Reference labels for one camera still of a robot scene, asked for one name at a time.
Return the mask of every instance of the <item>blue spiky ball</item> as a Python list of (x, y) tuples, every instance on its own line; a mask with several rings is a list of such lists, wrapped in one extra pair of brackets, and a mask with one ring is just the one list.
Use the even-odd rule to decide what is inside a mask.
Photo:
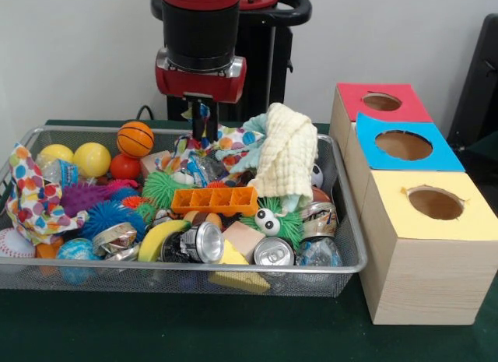
[(104, 201), (96, 204), (88, 212), (89, 219), (83, 226), (82, 235), (92, 240), (102, 231), (119, 223), (129, 222), (137, 230), (137, 241), (142, 241), (146, 235), (146, 224), (143, 218), (119, 201)]
[(111, 201), (123, 201), (130, 196), (139, 196), (140, 193), (131, 187), (123, 187), (116, 191), (109, 199)]

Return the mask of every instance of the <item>red box lid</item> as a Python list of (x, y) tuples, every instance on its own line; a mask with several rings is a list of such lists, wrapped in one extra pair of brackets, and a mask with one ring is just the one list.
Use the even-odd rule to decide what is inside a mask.
[(338, 83), (337, 87), (353, 122), (359, 112), (391, 122), (433, 121), (409, 84)]

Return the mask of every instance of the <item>wooden box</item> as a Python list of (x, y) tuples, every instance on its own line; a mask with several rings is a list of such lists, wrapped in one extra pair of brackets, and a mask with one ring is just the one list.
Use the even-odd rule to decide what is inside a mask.
[(378, 325), (470, 325), (498, 267), (498, 219), (467, 174), (372, 170), (360, 273)]

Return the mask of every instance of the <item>black cable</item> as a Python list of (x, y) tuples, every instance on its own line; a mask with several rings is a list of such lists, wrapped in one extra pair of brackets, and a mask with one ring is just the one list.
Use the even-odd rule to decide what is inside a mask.
[(143, 111), (148, 111), (149, 112), (149, 116), (150, 116), (150, 120), (151, 121), (154, 121), (154, 113), (152, 111), (152, 109), (150, 108), (149, 105), (143, 105), (142, 107), (140, 107), (139, 109), (139, 112), (137, 113), (137, 118), (136, 119), (140, 119), (140, 117), (142, 116), (142, 112)]

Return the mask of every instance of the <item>googly eyes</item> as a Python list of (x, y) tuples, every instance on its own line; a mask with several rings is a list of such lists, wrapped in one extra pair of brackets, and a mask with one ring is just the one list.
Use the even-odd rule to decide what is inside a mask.
[(259, 209), (254, 221), (266, 236), (276, 236), (280, 231), (280, 221), (270, 209)]

